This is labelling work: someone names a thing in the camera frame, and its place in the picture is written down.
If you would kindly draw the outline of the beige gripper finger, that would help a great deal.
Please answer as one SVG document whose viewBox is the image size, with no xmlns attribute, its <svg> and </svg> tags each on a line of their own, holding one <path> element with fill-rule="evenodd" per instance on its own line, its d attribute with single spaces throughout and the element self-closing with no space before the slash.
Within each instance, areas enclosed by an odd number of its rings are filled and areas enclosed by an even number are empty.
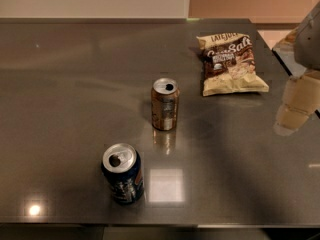
<svg viewBox="0 0 320 240">
<path fill-rule="evenodd" d="M 291 76 L 276 114 L 275 132 L 280 136 L 291 135 L 319 108 L 320 71 L 309 69 L 299 77 Z"/>
</svg>

